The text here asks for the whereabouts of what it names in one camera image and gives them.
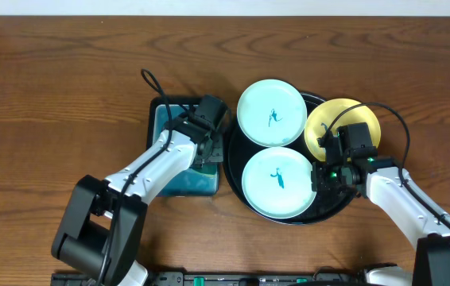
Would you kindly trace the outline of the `green yellow sponge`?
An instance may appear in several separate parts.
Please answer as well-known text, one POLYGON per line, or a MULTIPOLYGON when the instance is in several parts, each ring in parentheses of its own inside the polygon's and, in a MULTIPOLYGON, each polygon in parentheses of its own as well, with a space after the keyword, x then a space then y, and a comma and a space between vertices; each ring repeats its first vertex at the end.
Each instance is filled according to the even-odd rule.
POLYGON ((194 164, 192 169, 199 176, 217 176, 219 174, 219 165, 217 163, 194 164))

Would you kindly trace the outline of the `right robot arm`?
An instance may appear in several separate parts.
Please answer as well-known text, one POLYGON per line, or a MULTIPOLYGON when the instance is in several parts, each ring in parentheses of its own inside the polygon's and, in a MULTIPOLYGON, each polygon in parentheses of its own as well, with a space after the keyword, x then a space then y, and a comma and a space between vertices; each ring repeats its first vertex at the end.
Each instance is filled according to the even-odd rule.
POLYGON ((391 157, 363 157, 312 165, 317 192, 351 191, 382 209, 416 250, 413 270, 365 269, 367 285, 450 285, 450 214, 432 201, 391 157))

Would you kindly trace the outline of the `white plate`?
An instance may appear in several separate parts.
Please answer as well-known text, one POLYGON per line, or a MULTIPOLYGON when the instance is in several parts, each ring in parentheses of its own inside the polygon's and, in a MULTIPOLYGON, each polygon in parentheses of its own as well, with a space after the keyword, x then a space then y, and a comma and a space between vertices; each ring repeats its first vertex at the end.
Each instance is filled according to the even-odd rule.
POLYGON ((273 219, 294 218, 316 198, 311 162, 286 147, 271 147, 253 155, 243 169, 241 185, 254 210, 273 219))
POLYGON ((236 114, 241 131, 263 147, 291 144, 308 117, 300 92, 279 79, 251 84, 240 96, 236 114))

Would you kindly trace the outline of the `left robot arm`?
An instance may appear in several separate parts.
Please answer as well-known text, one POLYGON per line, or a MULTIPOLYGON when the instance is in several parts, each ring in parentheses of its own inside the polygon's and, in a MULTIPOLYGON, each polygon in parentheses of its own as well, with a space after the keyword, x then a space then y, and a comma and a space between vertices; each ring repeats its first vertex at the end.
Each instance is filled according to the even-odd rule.
POLYGON ((143 285, 136 261, 149 204, 193 164, 223 159, 223 131, 178 118, 127 167, 104 180, 86 175, 73 188, 51 254, 97 285, 143 285))

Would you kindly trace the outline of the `rectangular black water tray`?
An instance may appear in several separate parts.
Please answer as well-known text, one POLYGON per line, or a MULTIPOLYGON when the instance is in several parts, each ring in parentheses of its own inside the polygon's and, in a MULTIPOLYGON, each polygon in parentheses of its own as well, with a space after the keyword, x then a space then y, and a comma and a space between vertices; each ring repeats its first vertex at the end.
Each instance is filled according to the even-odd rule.
MULTIPOLYGON (((173 118, 184 112, 180 105, 189 108, 200 102, 195 97, 176 97, 169 99, 173 118)), ((168 121, 168 113, 161 98, 153 99, 149 104, 149 120, 146 148, 148 149, 158 138, 168 121)), ((199 176, 193 169, 179 173, 162 189, 158 197, 213 196, 219 189, 219 174, 217 176, 199 176)))

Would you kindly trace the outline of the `yellow plate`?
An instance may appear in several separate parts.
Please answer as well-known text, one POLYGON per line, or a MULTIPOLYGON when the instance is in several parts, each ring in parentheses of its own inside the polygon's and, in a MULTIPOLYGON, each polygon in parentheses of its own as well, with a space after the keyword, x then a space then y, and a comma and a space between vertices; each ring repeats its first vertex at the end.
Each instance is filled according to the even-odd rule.
MULTIPOLYGON (((324 162, 326 155, 324 148, 318 145, 317 139, 323 137, 332 121, 344 110, 358 105, 359 101, 354 99, 331 99, 317 106, 308 116, 305 123, 305 143, 310 153, 319 161, 324 162)), ((372 143, 379 146, 381 139, 381 128, 374 112, 367 106, 361 106, 348 111, 332 127, 332 134, 336 135, 336 129, 354 123, 365 122, 368 124, 372 143)))

